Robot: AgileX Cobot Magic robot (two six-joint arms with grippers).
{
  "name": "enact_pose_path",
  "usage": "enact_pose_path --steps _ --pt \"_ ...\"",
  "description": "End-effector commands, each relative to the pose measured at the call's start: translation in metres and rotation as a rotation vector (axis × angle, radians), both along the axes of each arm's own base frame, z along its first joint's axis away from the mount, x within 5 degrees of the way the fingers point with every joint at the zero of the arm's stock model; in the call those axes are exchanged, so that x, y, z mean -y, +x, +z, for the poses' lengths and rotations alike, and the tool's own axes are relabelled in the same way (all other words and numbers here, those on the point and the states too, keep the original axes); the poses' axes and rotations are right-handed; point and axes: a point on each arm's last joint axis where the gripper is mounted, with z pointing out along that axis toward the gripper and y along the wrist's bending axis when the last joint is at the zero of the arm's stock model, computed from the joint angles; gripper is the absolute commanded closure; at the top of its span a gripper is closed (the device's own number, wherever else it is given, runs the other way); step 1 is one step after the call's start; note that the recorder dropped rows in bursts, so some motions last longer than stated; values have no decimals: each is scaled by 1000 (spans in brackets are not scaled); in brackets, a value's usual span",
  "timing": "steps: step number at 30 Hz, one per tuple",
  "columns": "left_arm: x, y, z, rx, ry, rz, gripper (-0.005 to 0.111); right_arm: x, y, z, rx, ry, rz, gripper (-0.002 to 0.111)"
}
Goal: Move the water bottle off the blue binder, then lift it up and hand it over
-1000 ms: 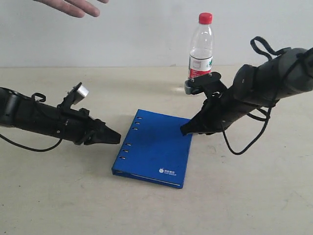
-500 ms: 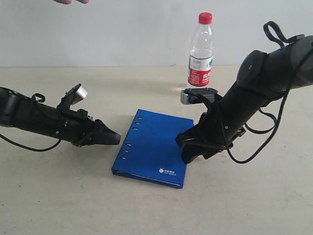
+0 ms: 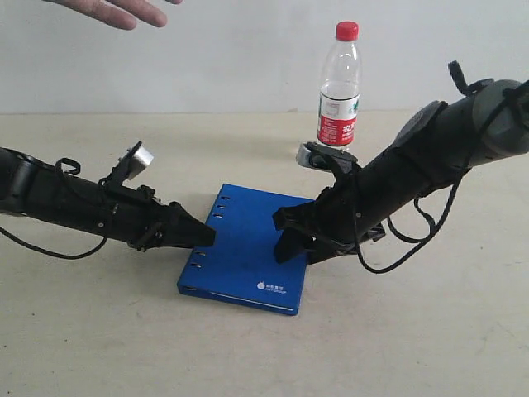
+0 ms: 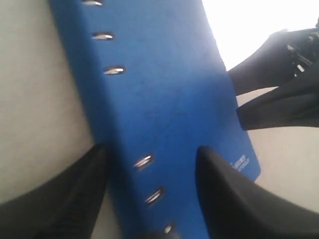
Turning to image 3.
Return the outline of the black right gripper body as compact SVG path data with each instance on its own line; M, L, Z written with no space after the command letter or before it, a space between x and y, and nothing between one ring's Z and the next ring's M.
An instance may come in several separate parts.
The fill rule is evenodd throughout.
M324 188L316 200L291 207L281 207L273 215L275 229L281 234L294 229L311 236L313 245L322 242L336 248L357 246L368 240L378 240L385 235L377 222L364 231L360 225L362 214L357 211L358 188L355 175L336 179L331 187Z

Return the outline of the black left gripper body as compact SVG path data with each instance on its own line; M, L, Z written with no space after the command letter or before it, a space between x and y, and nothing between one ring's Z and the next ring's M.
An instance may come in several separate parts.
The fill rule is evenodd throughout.
M161 203L152 188L102 185L98 202L100 236L125 242L137 251L182 246L182 206L175 201Z

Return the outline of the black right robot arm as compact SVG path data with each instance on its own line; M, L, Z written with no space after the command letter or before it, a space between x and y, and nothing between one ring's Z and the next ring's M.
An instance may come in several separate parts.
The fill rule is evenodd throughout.
M333 173L335 182L314 201L275 212L282 232L275 260L354 255L360 244L384 238L383 222L407 203L455 185L475 166L527 152L528 84L510 79L452 104L429 103L364 166L344 151L302 144L298 163Z

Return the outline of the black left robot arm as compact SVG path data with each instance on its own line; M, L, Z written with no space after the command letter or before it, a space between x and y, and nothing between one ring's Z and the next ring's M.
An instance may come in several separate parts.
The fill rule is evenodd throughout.
M211 246L216 233L179 203L161 203L146 185L126 187L153 156L137 142L97 182L80 178L80 164L53 165L1 149L1 212L125 242L138 251L158 247Z

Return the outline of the person's bare hand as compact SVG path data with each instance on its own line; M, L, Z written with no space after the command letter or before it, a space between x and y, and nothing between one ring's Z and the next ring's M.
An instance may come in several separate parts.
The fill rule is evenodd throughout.
M168 23L164 11L146 0L64 0L47 1L58 7L101 22L106 26L123 31L136 29L138 21L155 28L163 28Z

